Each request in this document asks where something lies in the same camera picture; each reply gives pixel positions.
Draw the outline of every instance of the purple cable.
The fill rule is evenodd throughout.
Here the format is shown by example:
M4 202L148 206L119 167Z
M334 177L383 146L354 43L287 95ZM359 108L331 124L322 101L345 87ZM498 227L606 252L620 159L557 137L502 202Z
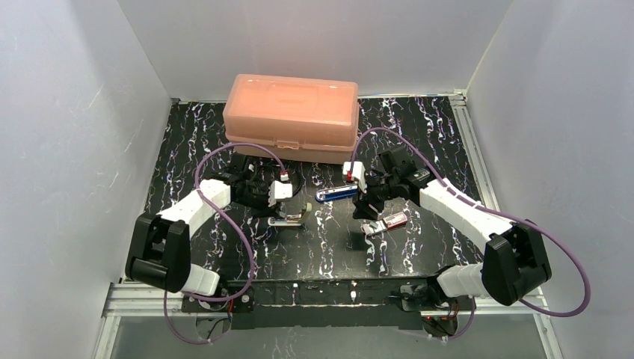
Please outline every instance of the purple cable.
M244 286L242 287L242 289L240 289L236 294L230 295L228 297L221 297L221 298L213 298L213 297L206 297L204 295L198 295L198 294L194 294L194 293L184 293L192 298L198 299L199 301L230 301L232 299L238 298L239 296L243 295L244 292L247 291L247 289L249 288L249 286L251 285L251 282L253 282L253 272L255 271L255 267L256 267L256 263L255 260L253 258L253 251L251 250L251 245L249 243L249 240L247 239L247 237L244 235L244 233L242 232L242 230L240 229L240 226L237 225L237 223L231 219L231 217L229 217L220 207L216 206L213 202L211 202L210 199L208 199L205 194L203 193L203 191L200 189L200 170L203 168L203 166L205 165L205 162L207 162L213 155L215 155L216 153L222 151L222 150L226 150L227 148L231 148L231 147L237 147L237 146L248 146L248 147L255 147L255 148L259 148L263 151L265 151L266 153L268 153L269 155L271 155L271 157L273 157L275 159L275 161L277 161L278 164L280 164L280 168L282 172L286 172L286 168L284 167L284 164L282 163L282 160L280 160L279 157L277 157L274 153L272 153L270 150L266 149L263 146L260 146L258 144L247 144L247 143L235 143L235 144L225 144L222 147L219 147L215 150L213 150L212 152L208 153L205 157L203 157L203 159L198 162L198 166L196 166L196 174L194 177L194 184L196 186L196 190L198 191L198 195L200 196L200 199L202 199L205 203L209 204L222 218L224 218L225 221L229 222L229 224L231 225L231 227L236 231L236 233L238 234L238 236L240 236L240 239L242 240L242 243L244 243L244 246L247 249L247 256L249 257L249 277L247 279L247 283L244 284ZM170 321L170 317L167 316L167 291L165 292L164 296L163 296L163 314L165 316L165 321L167 322L167 326L170 327L170 330L172 331L172 333L179 338L180 340L182 340L185 343L189 343L189 344L194 344L194 345L202 345L202 344L207 344L207 343L212 343L220 338L222 338L225 333L222 333L220 336L212 339L212 340L204 340L204 341L199 341L199 340L191 340L188 339L186 337L184 337L183 335L181 335L181 333L179 333L176 328L174 327L174 325L172 324L172 321Z
M462 334L465 334L467 332L467 330L469 330L469 327L471 326L471 323L473 322L473 317L476 316L476 300L474 298L471 298L471 314L469 315L469 320L467 321L467 324L464 326L464 328L462 328L461 331L457 332L456 334L452 335L452 336L445 336L445 337L441 337L441 338L437 338L437 337L432 337L434 339L437 340L443 340L443 338L447 338L447 340L453 340L453 339L457 339L459 337L462 336ZM420 335L420 334L415 334L415 333L410 333L407 331L399 331L401 333L407 334L407 335L413 335L415 337L420 337L420 338L425 338L428 339L429 336L426 335Z
M363 138L365 138L370 132L377 132L377 131L389 132L392 135L396 136L401 141L403 141L404 144L408 145L409 148L411 148L412 151L414 151L414 153L417 154L418 157L420 157L421 160L424 161L425 165L429 168L429 170L438 179L438 182L440 182L440 184L443 187L445 187L449 193L451 193L454 196L456 195L456 192L453 189L451 189L450 187L447 186L447 184L444 181L444 178L441 177L441 175L438 173L436 168L434 168L434 166L431 165L431 163L425 158L425 156L422 153L420 153L420 151L418 151L418 149L412 143L410 143L408 140L403 138L403 136L401 136L400 134L392 131L391 129L386 129L384 127L374 127L374 128L371 128L371 129L365 131L364 133L362 133L361 136L359 136L359 138L357 139L357 143L354 145L354 149L353 149L353 152L352 152L352 158L350 160L351 162L354 162L354 160L357 158L357 148L359 147L359 144L361 143L361 140L363 140ZM469 199L467 199L467 198L465 198L463 196L460 196L460 195L458 195L456 198L461 200L462 202L466 203L469 206L474 206L476 209L478 209L478 210L480 210L482 212L489 213L491 215L497 215L497 216L503 217L503 218L507 218L507 219L509 219L511 221L515 221L517 223L524 224L525 226L530 227L533 230L538 231L539 233L543 234L548 239L550 239L562 251L564 251L564 253L566 253L568 258L570 258L570 260L573 262L573 264L575 265L575 267L579 271L579 274L581 275L581 279L583 280L584 294L583 294L583 301L581 302L581 304L576 309L571 310L569 312L552 312L550 310L545 310L543 308L536 307L535 305L530 304L529 302L527 302L527 301L525 301L523 299L520 299L520 302L522 304L526 305L527 307L529 307L529 308L531 308L533 310L538 311L539 313L546 314L548 316L556 316L556 317L559 317L559 318L567 318L567 317L571 317L571 316L576 316L576 315L580 314L582 311L584 311L586 307L588 307L588 304L590 304L590 297L591 297L590 280L588 279L588 274L585 272L585 269L581 265L581 262L579 261L579 258L577 258L572 253L572 251L568 248L568 246L566 246L563 242L560 242L557 238L554 237L553 234L551 234L547 230L539 227L538 225L533 224L532 222L529 222L529 221L524 220L522 218L515 217L514 215L507 215L505 213L498 212L498 211L496 211L494 209L488 209L487 207L484 207L484 206L482 206L480 204L476 205L476 203L474 203L471 200L469 200Z
M469 327L471 326L471 323L473 322L473 317L476 316L476 299L475 298L471 298L471 314L469 315L469 320L467 321L467 324L464 326L464 328L462 328L461 331L457 332L456 334L447 337L447 340L453 340L453 339L457 339L459 337L462 336L462 334L465 334L467 332L467 330L469 329Z
M229 331L225 331L224 333L220 334L216 338L207 339L207 340L192 340L192 339L189 339L189 338L183 336L181 333L179 333L176 330L176 327L174 327L174 324L170 320L170 317L167 315L167 290L165 291L165 294L163 294L163 316L165 317L165 321L167 322L167 326L170 328L170 331L172 332L172 334L174 334L177 338L179 338L183 342L188 343L188 344L194 344L195 346L202 346L202 345L205 345L205 344L213 343L216 340L219 340L220 338L224 337L225 334L227 334L229 332Z
M256 264L255 264L255 261L253 259L253 251L251 250L251 244L249 243L249 240L247 239L247 237L244 235L244 233L240 229L240 226L237 225L237 223L234 222L234 220L232 220L231 217L229 217L222 209L220 209L213 202L211 202L211 200L208 199L205 196L205 194L203 193L203 191L200 189L200 171L202 170L203 166L205 165L205 162L207 162L216 153L218 153L218 152L220 152L222 150L226 150L227 148L237 147L237 146L255 147L255 148L259 148L259 149L265 151L266 153L271 155L271 157L273 157L275 159L275 161L277 161L278 164L280 164L281 171L282 172L286 172L286 168L284 167L284 164L282 163L282 160L280 160L280 158L277 157L270 150L268 150L265 147L260 146L258 144L247 144L247 143L242 143L242 142L241 143L235 143L235 144L225 144L224 146L219 147L219 148L213 150L210 153L207 153L207 155L205 157L203 157L203 159L200 162L198 162L198 166L196 166L196 174L195 174L195 177L194 177L194 184L196 185L196 190L198 191L198 195L200 196L200 199L202 199L205 203L209 204L222 218L224 218L225 221L229 222L229 224L236 231L238 236L240 236L240 239L242 240L242 243L244 243L244 246L247 249L247 256L249 257L249 265L250 265L249 277L247 279L247 283L245 283L244 286L242 287L242 289L240 289L237 293L235 293L233 295L229 295L228 297L213 298L213 297L206 297L204 295L198 295L198 294L194 294L194 293L185 293L186 295L189 295L192 298L198 299L199 301L230 301L232 299L238 298L241 295L243 295L247 291L249 286L251 285L251 282L253 281L253 272L255 271Z

